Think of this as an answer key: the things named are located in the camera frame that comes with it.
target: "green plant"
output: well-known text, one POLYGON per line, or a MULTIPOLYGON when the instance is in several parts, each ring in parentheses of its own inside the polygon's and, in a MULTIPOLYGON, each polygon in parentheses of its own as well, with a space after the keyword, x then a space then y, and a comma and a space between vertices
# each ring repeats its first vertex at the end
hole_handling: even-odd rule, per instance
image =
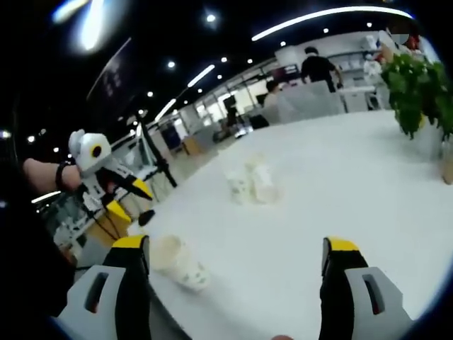
POLYGON ((442 128, 444 138, 453 133, 453 86, 442 64, 430 64, 410 55, 395 55, 382 72, 390 90, 390 105, 401 129, 411 139, 422 115, 442 128))

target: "wrist strap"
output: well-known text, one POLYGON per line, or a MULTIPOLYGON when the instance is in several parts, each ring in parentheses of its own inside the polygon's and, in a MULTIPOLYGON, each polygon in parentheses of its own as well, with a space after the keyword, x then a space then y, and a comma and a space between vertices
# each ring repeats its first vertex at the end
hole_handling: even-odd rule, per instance
POLYGON ((57 184, 57 189, 60 191, 68 191, 68 189, 63 184, 63 170, 68 165, 71 165, 68 161, 63 161, 58 165, 57 173, 55 174, 55 183, 57 184))

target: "robotic hand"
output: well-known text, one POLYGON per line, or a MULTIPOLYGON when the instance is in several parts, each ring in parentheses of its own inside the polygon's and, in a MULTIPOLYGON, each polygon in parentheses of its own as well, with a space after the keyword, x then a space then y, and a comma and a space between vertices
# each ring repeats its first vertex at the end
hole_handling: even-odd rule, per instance
POLYGON ((80 196, 85 207, 96 211, 105 207, 111 213, 131 222, 130 217, 115 200, 114 193, 108 192, 107 185, 114 183, 137 196, 152 200, 151 191, 145 182, 134 176, 112 155, 112 147, 105 135, 73 132, 69 138, 71 152, 81 174, 80 196))

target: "black ceiling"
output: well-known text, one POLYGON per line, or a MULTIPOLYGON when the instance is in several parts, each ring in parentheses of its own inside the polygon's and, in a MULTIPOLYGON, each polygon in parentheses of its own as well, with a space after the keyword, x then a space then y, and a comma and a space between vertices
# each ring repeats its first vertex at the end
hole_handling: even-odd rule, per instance
MULTIPOLYGON (((50 14, 60 4, 59 0, 32 0, 20 2, 13 8, 15 35, 11 41, 11 60, 4 64, 10 75, 9 91, 20 89, 21 97, 16 106, 18 138, 37 135, 40 137, 28 151, 35 157, 57 161, 53 147, 60 147, 62 157, 66 153, 69 133, 86 126, 89 117, 85 110, 85 98, 105 63, 128 39, 141 47, 143 55, 137 62, 145 66, 144 78, 147 91, 154 96, 147 98, 146 91, 137 97, 128 110, 147 108, 151 121, 171 98, 175 98, 187 83, 209 64, 216 69, 200 82, 200 86, 186 91, 175 105, 183 106, 184 100, 193 102, 204 92, 222 81, 250 67, 248 58, 260 62, 273 56, 280 48, 280 41, 288 45, 299 44, 326 36, 323 28, 329 27, 329 35, 356 30, 366 30, 365 23, 373 20, 372 28, 384 27, 383 15, 350 13, 300 23, 269 35, 258 42, 251 37, 266 28, 291 18, 322 9, 346 4, 383 4, 380 1, 314 1, 314 0, 105 0, 105 3, 127 5, 124 16, 115 27, 108 41, 92 55, 78 55, 70 48, 71 32, 78 14, 67 22, 55 25, 50 14), (213 13, 217 20, 206 22, 213 13), (222 64, 226 56, 229 62, 222 64), (176 68, 169 71, 166 63, 173 60, 176 68), (223 79, 217 80, 217 74, 223 79)), ((125 121, 118 123, 117 137, 129 131, 125 121)))

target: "potted plant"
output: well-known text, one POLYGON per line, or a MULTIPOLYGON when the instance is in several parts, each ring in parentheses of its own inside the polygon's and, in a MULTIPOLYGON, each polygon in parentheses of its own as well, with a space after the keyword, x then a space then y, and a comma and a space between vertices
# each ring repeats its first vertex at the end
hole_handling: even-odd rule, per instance
POLYGON ((428 159, 438 158, 442 140, 453 133, 453 87, 440 63, 394 56, 382 79, 401 130, 428 159))

